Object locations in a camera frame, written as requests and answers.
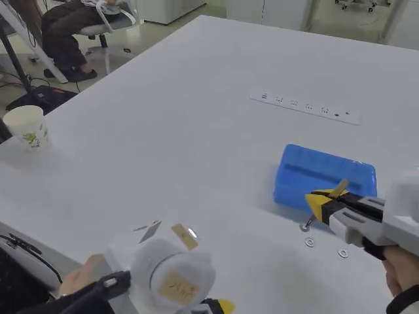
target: white paper cup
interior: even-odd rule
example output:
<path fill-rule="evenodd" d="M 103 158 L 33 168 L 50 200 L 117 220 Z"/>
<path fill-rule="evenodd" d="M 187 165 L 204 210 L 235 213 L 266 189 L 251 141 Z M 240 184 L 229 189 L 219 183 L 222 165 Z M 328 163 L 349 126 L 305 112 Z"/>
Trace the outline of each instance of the white paper cup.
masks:
<path fill-rule="evenodd" d="M 50 146 L 42 108 L 37 106 L 15 108 L 3 117 L 3 122 L 28 151 L 43 150 Z"/>

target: blue plastic box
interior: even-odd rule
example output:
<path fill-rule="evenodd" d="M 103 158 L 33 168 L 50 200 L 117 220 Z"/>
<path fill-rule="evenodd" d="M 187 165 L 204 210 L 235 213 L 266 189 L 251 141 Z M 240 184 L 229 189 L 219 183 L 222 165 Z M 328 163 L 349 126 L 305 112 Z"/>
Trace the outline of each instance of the blue plastic box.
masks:
<path fill-rule="evenodd" d="M 372 165 L 324 152 L 287 145 L 276 174 L 276 203 L 311 213 L 305 195 L 313 190 L 336 187 L 349 180 L 347 190 L 362 196 L 377 196 L 375 168 Z"/>

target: table surface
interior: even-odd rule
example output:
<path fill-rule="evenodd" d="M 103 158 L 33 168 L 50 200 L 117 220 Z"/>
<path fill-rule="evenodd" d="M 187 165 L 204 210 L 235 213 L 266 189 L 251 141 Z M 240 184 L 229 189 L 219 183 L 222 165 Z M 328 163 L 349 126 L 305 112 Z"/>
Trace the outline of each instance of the table surface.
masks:
<path fill-rule="evenodd" d="M 170 218 L 212 251 L 211 297 L 237 313 L 384 313 L 380 262 L 302 233 L 307 217 L 272 190 L 289 143 L 374 165 L 380 196 L 417 166 L 418 57 L 201 16 L 48 115 L 49 151 L 0 146 L 1 220 L 83 262 L 116 232 Z M 359 109 L 362 125 L 252 101 L 256 87 Z"/>

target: small washer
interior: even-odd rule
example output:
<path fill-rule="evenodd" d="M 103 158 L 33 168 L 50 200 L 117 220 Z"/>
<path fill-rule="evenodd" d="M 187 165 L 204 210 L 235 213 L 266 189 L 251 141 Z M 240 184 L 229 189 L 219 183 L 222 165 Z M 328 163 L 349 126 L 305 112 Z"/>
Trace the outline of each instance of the small washer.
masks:
<path fill-rule="evenodd" d="M 314 247 L 314 239 L 312 237 L 307 237 L 305 243 L 308 247 Z"/>
<path fill-rule="evenodd" d="M 310 231 L 310 226 L 306 227 L 307 224 L 300 224 L 300 230 L 302 232 L 309 232 Z"/>
<path fill-rule="evenodd" d="M 348 254 L 347 250 L 339 250 L 338 254 L 341 258 L 348 258 L 349 257 L 349 254 Z"/>

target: hand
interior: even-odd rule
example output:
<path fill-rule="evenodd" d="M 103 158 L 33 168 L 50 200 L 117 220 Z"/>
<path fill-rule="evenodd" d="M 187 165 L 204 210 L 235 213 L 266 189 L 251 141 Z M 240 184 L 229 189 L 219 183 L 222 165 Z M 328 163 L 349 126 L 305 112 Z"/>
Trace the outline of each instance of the hand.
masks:
<path fill-rule="evenodd" d="M 102 254 L 92 255 L 88 258 L 84 266 L 78 270 L 71 272 L 64 278 L 60 287 L 59 296 L 73 294 L 76 291 L 93 283 L 94 277 L 92 275 L 93 268 L 103 258 Z"/>
<path fill-rule="evenodd" d="M 400 247 L 386 247 L 384 256 L 387 285 L 393 296 L 419 285 L 419 257 Z"/>

